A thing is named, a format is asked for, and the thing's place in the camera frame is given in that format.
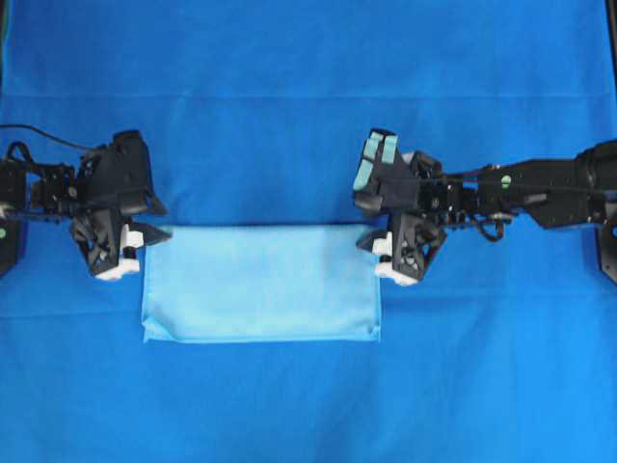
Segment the folded cloth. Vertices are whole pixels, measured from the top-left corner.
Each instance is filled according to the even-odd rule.
[[[171,227],[148,248],[144,340],[378,340],[362,225]]]

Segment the blue fabric backdrop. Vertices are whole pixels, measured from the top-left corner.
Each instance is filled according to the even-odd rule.
[[[4,59],[3,122],[141,129],[175,224],[358,222],[374,125],[450,171],[617,134],[601,1],[20,0]],[[92,280],[34,225],[0,281],[0,461],[615,461],[594,246],[452,233],[421,286],[382,283],[381,343],[143,344],[141,278]]]

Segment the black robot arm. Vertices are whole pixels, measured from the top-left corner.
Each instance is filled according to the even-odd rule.
[[[402,286],[421,281],[446,230],[478,229],[499,241],[521,213],[544,229],[595,226],[601,269],[617,283],[617,141],[574,159],[528,160],[445,174],[421,151],[401,153],[392,132],[373,129],[364,142],[354,203],[388,228],[358,246],[381,256],[376,273]]]
[[[33,128],[9,124],[2,128]],[[35,129],[38,133],[49,136]],[[23,223],[69,220],[90,273],[113,281],[139,271],[136,250],[169,239],[151,225],[133,222],[136,215],[166,215],[154,194],[148,147],[138,131],[114,136],[112,143],[84,150],[77,173],[64,164],[39,164],[22,142],[10,144],[0,160],[0,276],[18,260]],[[36,181],[28,188],[27,176]]]

